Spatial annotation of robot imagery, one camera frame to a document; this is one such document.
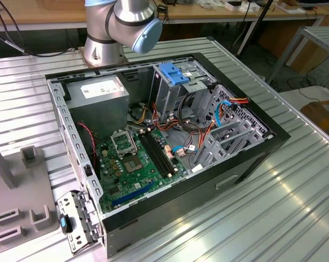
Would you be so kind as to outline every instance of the blue clip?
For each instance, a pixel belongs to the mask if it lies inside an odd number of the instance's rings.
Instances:
[[[188,78],[183,76],[181,71],[172,63],[160,64],[159,68],[174,86],[188,83],[190,81]]]

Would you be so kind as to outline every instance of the gray tray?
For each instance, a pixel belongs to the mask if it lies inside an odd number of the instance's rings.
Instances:
[[[0,252],[58,228],[43,151],[0,154]]]

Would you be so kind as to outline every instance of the yellow wire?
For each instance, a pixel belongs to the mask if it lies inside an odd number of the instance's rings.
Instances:
[[[246,100],[247,98],[232,98],[230,97],[230,100]]]
[[[137,121],[137,122],[134,122],[135,124],[141,124],[144,121],[144,119],[145,119],[145,112],[146,112],[146,109],[144,108],[140,120]]]

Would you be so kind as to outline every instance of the open computer tower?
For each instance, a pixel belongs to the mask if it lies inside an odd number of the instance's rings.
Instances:
[[[81,186],[58,200],[76,253],[108,257],[245,180],[290,137],[200,53],[48,75]]]

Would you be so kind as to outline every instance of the white paper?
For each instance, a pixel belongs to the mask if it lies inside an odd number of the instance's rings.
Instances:
[[[106,80],[99,83],[84,85],[81,91],[86,99],[92,97],[103,96],[104,94],[112,94],[121,91],[113,80]]]

